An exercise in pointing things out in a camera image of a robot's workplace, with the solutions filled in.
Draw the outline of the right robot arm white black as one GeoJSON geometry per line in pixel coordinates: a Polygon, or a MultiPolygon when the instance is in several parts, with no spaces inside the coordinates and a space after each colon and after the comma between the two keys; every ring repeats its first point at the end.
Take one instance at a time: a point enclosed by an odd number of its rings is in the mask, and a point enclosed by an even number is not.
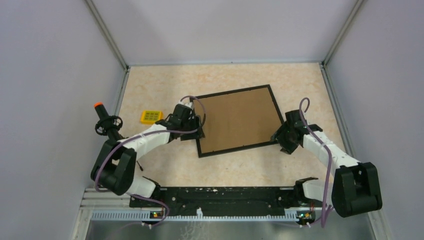
{"type": "Polygon", "coordinates": [[[271,137],[285,154],[298,147],[312,153],[330,168],[333,182],[316,177],[297,180],[293,200],[307,206],[312,200],[322,201],[343,218],[378,211],[383,206],[377,167],[360,162],[339,148],[317,124],[305,125],[299,110],[286,112],[286,120],[271,137]]]}

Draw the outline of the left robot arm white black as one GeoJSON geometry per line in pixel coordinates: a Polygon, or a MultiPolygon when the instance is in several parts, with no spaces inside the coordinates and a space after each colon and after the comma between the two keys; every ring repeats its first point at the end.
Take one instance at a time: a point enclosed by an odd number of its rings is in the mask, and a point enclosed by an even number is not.
{"type": "Polygon", "coordinates": [[[106,188],[118,196],[138,195],[147,206],[156,206],[161,198],[157,191],[159,184],[141,175],[142,168],[137,165],[137,161],[159,146],[198,132],[200,123],[195,118],[194,108],[192,102],[179,102],[167,118],[156,121],[141,133],[125,138],[119,133],[123,126],[122,119],[108,114],[102,103],[96,103],[94,109],[99,120],[95,131],[108,139],[101,147],[90,173],[95,187],[106,188]]]}

